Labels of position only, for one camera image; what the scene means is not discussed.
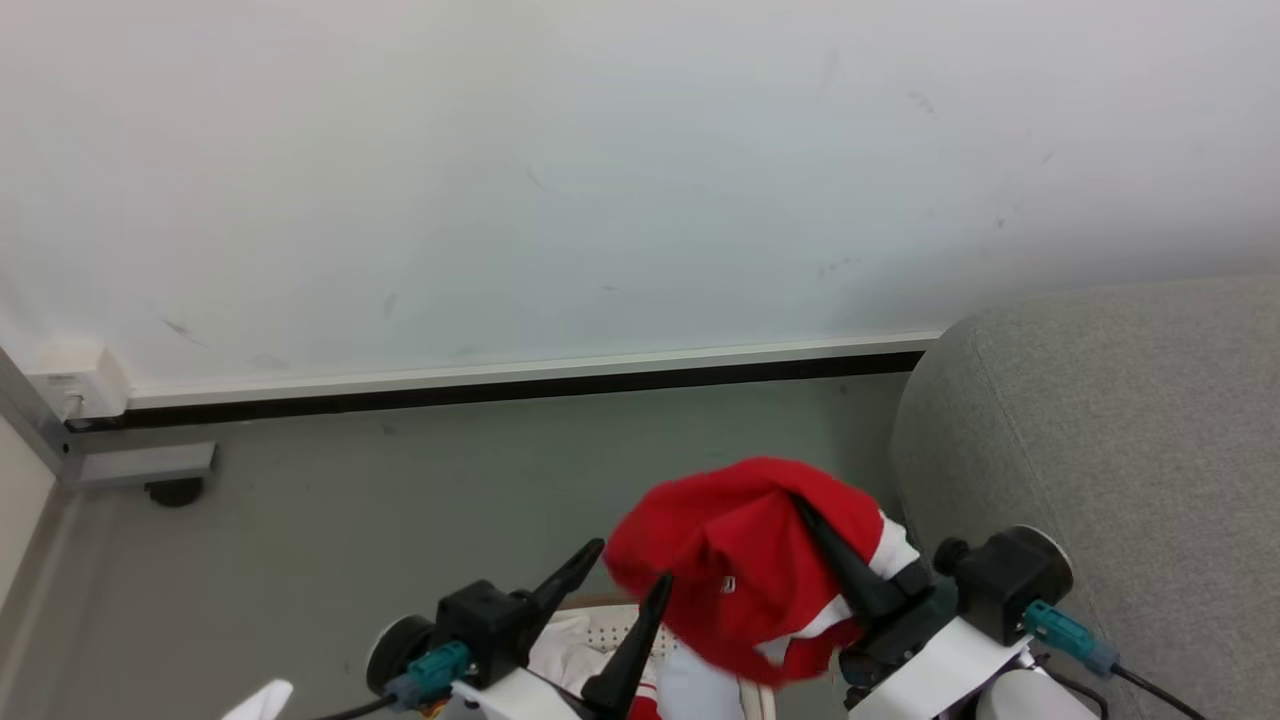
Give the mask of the pale blue garment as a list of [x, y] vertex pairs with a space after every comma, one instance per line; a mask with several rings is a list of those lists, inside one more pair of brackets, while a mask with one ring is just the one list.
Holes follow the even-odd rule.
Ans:
[[657, 673], [660, 720], [778, 720], [774, 693], [676, 644]]

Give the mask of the white baseboard trim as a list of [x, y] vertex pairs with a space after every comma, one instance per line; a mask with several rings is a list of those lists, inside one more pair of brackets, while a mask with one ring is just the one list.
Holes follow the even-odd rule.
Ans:
[[558, 380], [636, 372], [684, 372], [717, 366], [749, 366], [765, 363], [864, 357], [878, 354], [923, 351], [931, 347], [942, 334], [941, 329], [933, 329], [836, 340], [740, 345], [658, 354], [572, 357], [535, 363], [502, 363], [260, 382], [244, 380], [205, 386], [134, 387], [128, 397], [127, 409], [140, 411], [209, 404], [489, 386], [506, 382]]

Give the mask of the white perforated laundry basket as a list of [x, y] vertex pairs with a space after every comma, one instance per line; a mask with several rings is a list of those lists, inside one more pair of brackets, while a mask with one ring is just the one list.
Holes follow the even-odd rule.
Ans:
[[572, 594], [552, 615], [549, 628], [600, 653], [614, 652], [639, 620], [639, 602], [621, 593]]

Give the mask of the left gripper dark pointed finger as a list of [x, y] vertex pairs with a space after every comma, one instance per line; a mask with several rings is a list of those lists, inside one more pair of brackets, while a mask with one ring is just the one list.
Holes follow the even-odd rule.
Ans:
[[673, 578], [663, 574], [637, 605], [637, 619], [604, 669], [585, 682], [581, 701], [594, 717], [627, 717], [669, 602]]
[[536, 642], [564, 600], [585, 582], [604, 547], [603, 538], [590, 539], [534, 591], [518, 591], [518, 600], [527, 607], [524, 643]]

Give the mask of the grey fabric sofa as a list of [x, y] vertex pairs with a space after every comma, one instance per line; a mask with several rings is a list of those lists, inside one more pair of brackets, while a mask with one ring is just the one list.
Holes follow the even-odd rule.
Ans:
[[1280, 275], [974, 313], [913, 370], [891, 452], [924, 553], [1034, 527], [1125, 667], [1280, 720]]

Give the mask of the grey metal foot plate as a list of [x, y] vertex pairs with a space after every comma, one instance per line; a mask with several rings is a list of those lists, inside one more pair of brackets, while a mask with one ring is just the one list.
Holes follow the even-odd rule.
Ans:
[[86, 454], [70, 475], [76, 489], [205, 479], [212, 474], [216, 442]]

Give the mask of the grey metal frame post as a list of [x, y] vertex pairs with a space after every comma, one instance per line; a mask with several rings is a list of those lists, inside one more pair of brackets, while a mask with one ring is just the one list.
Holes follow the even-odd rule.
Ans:
[[64, 421], [59, 420], [0, 346], [0, 416], [9, 421], [36, 457], [55, 475], [58, 495], [83, 493], [81, 471], [84, 454]]

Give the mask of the black caster wheel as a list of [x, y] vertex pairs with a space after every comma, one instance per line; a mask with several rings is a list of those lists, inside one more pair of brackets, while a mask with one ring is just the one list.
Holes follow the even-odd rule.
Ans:
[[198, 501], [205, 491], [202, 477], [154, 480], [143, 484], [148, 500], [164, 509], [182, 509]]

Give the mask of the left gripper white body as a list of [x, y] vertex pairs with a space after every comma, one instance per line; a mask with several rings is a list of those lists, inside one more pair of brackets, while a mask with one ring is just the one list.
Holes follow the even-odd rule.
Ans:
[[483, 720], [605, 720], [576, 694], [524, 667], [484, 689], [453, 682], [451, 693]]

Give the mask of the white cloth corner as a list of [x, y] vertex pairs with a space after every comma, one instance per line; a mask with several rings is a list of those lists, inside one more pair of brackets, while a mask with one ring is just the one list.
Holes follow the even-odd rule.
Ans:
[[283, 679], [270, 680], [256, 693], [228, 711], [220, 720], [276, 720], [288, 705], [294, 687]]

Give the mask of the red garment with white stripes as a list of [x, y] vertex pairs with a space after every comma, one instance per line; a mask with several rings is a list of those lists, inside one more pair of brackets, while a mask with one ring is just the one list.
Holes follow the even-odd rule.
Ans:
[[613, 530], [602, 560], [637, 597], [671, 575], [663, 621], [712, 666], [769, 687], [809, 680], [863, 629], [795, 497], [877, 577], [888, 580], [920, 557], [863, 489], [805, 462], [751, 457], [649, 491]]

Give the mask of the white wall socket box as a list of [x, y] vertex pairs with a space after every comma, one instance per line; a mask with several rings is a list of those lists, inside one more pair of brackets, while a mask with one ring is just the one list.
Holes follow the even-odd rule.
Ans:
[[128, 409], [131, 384], [101, 343], [54, 346], [24, 375], [60, 421], [115, 418]]

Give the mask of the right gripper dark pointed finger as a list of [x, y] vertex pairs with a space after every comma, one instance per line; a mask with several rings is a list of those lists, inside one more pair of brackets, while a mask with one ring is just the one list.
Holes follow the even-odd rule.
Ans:
[[879, 515], [879, 543], [868, 562], [804, 497], [795, 495], [792, 505], [841, 597], [864, 626], [883, 626], [932, 594], [931, 574], [900, 523]]

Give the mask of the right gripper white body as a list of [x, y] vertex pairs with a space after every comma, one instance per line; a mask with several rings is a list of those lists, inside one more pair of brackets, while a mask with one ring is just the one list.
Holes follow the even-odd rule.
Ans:
[[991, 638], [959, 612], [954, 579], [858, 610], [863, 637], [840, 655], [847, 720], [937, 720], [963, 708], [998, 674], [1028, 659], [1029, 635]]

